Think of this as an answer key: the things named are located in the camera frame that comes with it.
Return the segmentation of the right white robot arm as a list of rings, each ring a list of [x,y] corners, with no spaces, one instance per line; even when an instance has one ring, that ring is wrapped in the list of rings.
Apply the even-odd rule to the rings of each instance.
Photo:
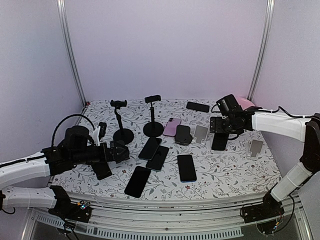
[[[282,110],[259,109],[220,113],[209,118],[209,130],[218,139],[237,141],[245,133],[261,133],[282,174],[263,197],[258,213],[269,218],[278,203],[299,190],[320,171],[320,116],[297,116]]]

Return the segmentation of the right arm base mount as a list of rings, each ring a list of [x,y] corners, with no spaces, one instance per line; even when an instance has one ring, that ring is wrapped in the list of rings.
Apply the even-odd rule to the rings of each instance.
[[[285,210],[282,206],[282,202],[276,201],[270,193],[267,193],[262,198],[262,203],[256,205],[245,204],[239,211],[239,214],[245,223],[252,223],[279,217],[279,220],[273,219],[257,225],[258,231],[264,235],[272,235],[276,232],[284,213]]]

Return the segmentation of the black folding stand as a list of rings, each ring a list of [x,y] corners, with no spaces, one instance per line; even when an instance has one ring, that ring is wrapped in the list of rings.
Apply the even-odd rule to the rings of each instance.
[[[174,137],[174,142],[176,144],[187,146],[189,145],[193,140],[193,137],[191,136],[191,128],[187,125],[178,125],[176,127],[176,134]]]
[[[117,164],[130,159],[129,148],[125,145],[122,140],[110,142],[110,155],[111,161]]]

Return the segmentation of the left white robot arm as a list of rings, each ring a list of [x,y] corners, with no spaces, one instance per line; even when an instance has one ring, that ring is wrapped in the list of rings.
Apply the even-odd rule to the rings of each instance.
[[[125,143],[101,142],[105,130],[98,127],[90,135],[84,126],[73,126],[65,131],[58,146],[42,149],[32,156],[4,162],[0,165],[0,208],[42,207],[56,209],[63,217],[74,213],[67,192],[59,185],[46,188],[21,188],[14,184],[27,180],[53,177],[72,170],[78,165],[91,166],[98,180],[111,176],[109,162],[119,163],[129,159]]]

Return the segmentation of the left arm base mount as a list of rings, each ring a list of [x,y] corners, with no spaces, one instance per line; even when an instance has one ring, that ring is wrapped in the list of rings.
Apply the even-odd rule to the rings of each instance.
[[[60,217],[62,220],[74,220],[88,223],[92,214],[92,208],[88,201],[72,203],[67,192],[57,185],[49,187],[53,190],[55,205],[48,209],[48,213]]]

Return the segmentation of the white folding stand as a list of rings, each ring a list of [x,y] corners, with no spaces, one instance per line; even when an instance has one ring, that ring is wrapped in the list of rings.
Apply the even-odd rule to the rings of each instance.
[[[260,140],[252,140],[248,146],[247,156],[256,158],[261,153],[264,142]]]

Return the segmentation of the blue-edged phone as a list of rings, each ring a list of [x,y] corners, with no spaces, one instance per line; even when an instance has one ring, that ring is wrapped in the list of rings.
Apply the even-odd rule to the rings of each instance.
[[[178,155],[177,164],[178,164],[180,181],[182,183],[195,182],[197,180],[197,174],[196,174],[192,155],[190,154]]]
[[[218,133],[214,134],[211,149],[213,151],[224,151],[227,146],[229,134],[227,133]]]

